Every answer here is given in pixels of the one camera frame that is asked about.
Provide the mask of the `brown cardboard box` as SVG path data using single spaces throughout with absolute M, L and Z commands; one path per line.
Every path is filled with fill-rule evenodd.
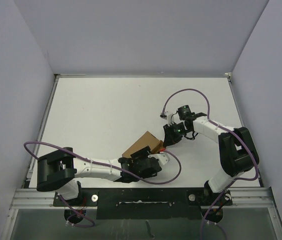
M 157 139 L 149 131 L 146 131 L 128 150 L 122 154 L 122 157 L 130 158 L 133 153 L 145 147 L 150 148 L 150 153 L 156 154 L 163 149 L 163 141 Z

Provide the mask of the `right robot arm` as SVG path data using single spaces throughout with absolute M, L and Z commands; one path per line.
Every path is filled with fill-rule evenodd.
M 174 114 L 162 112 L 160 117 L 167 121 L 163 126 L 163 146 L 179 143 L 182 138 L 194 140 L 196 135 L 204 135 L 219 146 L 221 168 L 216 175 L 205 183 L 203 198 L 206 203 L 215 204 L 221 193 L 237 178 L 252 168 L 257 168 L 259 156 L 252 136 L 245 127 L 233 128 L 212 122 L 203 112 L 194 113 L 188 105 L 177 109 L 179 123 L 174 121 Z

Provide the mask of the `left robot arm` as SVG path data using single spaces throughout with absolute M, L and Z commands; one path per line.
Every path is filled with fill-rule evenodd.
M 132 157 L 88 160 L 75 165 L 74 156 L 70 154 L 73 148 L 65 149 L 66 152 L 56 150 L 38 159 L 36 190 L 55 191 L 72 206 L 82 201 L 81 183 L 77 178 L 105 179 L 119 183 L 138 182 L 157 176 L 162 166 L 169 161 L 164 153 L 151 154 L 150 149 L 145 147 Z

